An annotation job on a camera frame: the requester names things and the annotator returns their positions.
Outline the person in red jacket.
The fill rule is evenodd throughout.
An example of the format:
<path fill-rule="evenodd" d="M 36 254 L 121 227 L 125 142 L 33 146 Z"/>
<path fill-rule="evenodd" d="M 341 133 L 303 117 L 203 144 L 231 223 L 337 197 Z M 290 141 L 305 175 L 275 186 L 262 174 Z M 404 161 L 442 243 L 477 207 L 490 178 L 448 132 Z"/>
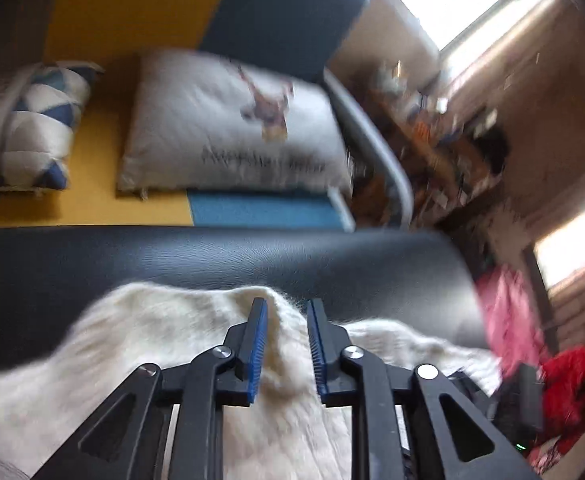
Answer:
<path fill-rule="evenodd" d="M 545 474 L 585 433 L 585 347 L 553 356 L 541 366 L 543 431 L 527 460 Z"/>

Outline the pink blanket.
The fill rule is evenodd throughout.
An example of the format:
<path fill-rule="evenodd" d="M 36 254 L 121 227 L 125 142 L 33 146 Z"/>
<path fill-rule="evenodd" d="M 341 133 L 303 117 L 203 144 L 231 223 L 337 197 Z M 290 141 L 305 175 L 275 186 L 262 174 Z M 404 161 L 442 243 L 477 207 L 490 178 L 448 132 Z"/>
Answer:
<path fill-rule="evenodd" d="M 507 264 L 484 272 L 475 282 L 485 338 L 501 360 L 501 377 L 520 364 L 539 366 L 550 358 L 539 316 L 527 293 L 527 280 Z"/>

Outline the wooden side desk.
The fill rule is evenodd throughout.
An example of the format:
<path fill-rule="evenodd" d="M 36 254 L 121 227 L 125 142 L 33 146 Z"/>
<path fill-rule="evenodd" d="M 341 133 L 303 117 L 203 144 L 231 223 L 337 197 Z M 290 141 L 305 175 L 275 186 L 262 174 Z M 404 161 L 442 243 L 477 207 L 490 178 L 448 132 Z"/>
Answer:
<path fill-rule="evenodd" d="M 448 105 L 447 99 L 408 88 L 399 63 L 380 64 L 364 96 L 366 112 L 407 174 L 413 228 L 435 226 L 489 197 L 510 155 L 495 108 L 483 106 L 458 120 Z"/>

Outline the deer print pillow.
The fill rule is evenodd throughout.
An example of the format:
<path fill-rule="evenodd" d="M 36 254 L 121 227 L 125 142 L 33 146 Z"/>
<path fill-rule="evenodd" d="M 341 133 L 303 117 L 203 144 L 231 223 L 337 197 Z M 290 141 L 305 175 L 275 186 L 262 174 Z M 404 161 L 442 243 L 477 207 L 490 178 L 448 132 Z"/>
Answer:
<path fill-rule="evenodd" d="M 352 170 L 317 84 L 204 52 L 140 63 L 117 188 L 352 192 Z"/>

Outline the blue triangle pattern pillow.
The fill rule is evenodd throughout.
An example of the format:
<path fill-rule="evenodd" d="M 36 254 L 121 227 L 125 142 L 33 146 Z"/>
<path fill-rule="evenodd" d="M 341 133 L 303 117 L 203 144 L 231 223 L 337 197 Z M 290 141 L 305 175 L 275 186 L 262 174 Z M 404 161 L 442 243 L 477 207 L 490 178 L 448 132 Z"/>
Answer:
<path fill-rule="evenodd" d="M 93 84 L 91 62 L 32 64 L 0 77 L 0 192 L 61 191 Z"/>

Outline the grey yellow blue sofa chair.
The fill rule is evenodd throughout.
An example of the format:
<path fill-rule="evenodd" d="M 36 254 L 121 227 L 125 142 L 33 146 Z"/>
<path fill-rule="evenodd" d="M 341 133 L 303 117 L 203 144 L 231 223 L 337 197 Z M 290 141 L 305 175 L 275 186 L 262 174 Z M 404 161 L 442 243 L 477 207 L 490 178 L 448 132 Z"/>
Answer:
<path fill-rule="evenodd" d="M 355 225 L 354 165 L 407 228 L 405 171 L 328 62 L 369 0 L 26 0 L 0 70 L 0 226 Z"/>

